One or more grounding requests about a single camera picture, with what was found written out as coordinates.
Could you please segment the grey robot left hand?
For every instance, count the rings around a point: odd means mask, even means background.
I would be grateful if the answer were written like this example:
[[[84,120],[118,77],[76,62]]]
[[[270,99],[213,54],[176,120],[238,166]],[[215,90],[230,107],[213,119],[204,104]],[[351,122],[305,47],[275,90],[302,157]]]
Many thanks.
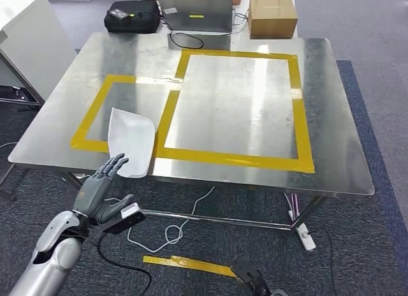
[[[73,211],[87,216],[97,225],[106,223],[129,205],[133,199],[133,195],[124,198],[112,205],[105,204],[109,187],[114,177],[123,165],[127,163],[128,158],[124,153],[117,154],[102,165],[94,174],[87,179],[76,196]]]

